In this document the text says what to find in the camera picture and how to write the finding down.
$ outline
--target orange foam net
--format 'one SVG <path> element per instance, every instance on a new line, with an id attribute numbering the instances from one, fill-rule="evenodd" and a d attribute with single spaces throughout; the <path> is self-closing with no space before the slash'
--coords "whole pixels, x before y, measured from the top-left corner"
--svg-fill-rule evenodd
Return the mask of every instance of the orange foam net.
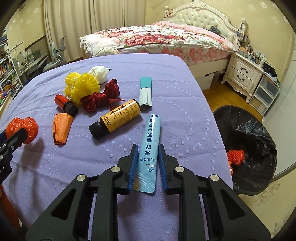
<path id="1" fill-rule="evenodd" d="M 243 150 L 229 150 L 227 152 L 228 161 L 232 164 L 239 166 L 244 161 L 244 151 Z"/>

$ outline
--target white nightstand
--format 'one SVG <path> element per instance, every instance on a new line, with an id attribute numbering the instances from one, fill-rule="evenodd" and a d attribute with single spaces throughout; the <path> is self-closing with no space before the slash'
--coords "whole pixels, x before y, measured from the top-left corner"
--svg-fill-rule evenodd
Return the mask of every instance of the white nightstand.
<path id="1" fill-rule="evenodd" d="M 221 83 L 227 81 L 235 91 L 245 95 L 246 102 L 249 103 L 262 74 L 264 70 L 259 65 L 238 53 L 232 53 Z"/>

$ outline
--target wallpaper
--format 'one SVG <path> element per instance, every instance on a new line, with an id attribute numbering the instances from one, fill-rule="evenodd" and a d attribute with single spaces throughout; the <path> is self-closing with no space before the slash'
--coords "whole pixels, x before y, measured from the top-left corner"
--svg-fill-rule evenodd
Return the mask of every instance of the wallpaper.
<path id="1" fill-rule="evenodd" d="M 27 0 L 23 6 L 23 9 L 19 8 L 15 12 L 6 27 L 10 48 L 24 41 L 17 48 L 18 53 L 45 36 L 43 0 Z"/>
<path id="2" fill-rule="evenodd" d="M 146 0 L 145 24 L 163 20 L 165 6 L 173 9 L 188 2 L 189 0 Z M 288 62 L 294 32 L 275 3 L 270 0 L 203 2 L 227 15 L 234 26 L 238 27 L 241 18 L 245 18 L 251 45 L 267 56 L 267 61 L 276 69 L 278 79 L 284 79 L 282 75 Z"/>
<path id="3" fill-rule="evenodd" d="M 255 196 L 239 195 L 249 208 L 264 223 L 274 237 L 292 214 L 296 203 L 296 169 L 269 184 L 268 188 Z"/>

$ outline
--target red ribbon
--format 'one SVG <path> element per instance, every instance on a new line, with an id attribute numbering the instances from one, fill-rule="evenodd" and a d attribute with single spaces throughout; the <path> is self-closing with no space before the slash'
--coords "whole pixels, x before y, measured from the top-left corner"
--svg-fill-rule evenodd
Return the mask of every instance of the red ribbon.
<path id="1" fill-rule="evenodd" d="M 94 92 L 92 95 L 84 96 L 80 99 L 80 102 L 87 112 L 93 112 L 97 107 L 103 107 L 109 105 L 110 110 L 114 109 L 112 103 L 115 101 L 124 101 L 117 99 L 120 96 L 117 80 L 112 79 L 105 85 L 103 93 Z"/>

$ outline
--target floral bedspread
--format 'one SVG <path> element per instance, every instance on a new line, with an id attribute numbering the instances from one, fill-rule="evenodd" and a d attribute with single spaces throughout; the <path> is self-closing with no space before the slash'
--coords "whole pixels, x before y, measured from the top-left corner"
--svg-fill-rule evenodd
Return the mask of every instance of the floral bedspread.
<path id="1" fill-rule="evenodd" d="M 162 53 L 182 58 L 187 65 L 215 61 L 234 51 L 228 40 L 202 28 L 162 22 L 103 30 L 80 38 L 80 47 L 90 57 L 101 48 L 117 53 Z"/>

